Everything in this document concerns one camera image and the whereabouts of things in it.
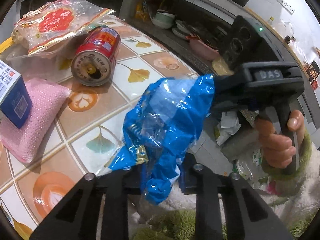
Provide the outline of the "right hand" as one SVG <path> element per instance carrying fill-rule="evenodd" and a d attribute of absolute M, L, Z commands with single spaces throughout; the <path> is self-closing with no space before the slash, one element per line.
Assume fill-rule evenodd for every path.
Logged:
<path fill-rule="evenodd" d="M 296 132 L 300 147 L 304 140 L 305 125 L 304 116 L 299 110 L 291 112 L 287 127 L 290 131 Z M 255 120 L 255 129 L 259 133 L 259 142 L 267 163 L 274 168 L 286 168 L 297 151 L 292 145 L 292 140 L 284 135 L 276 134 L 272 123 L 264 119 Z"/>

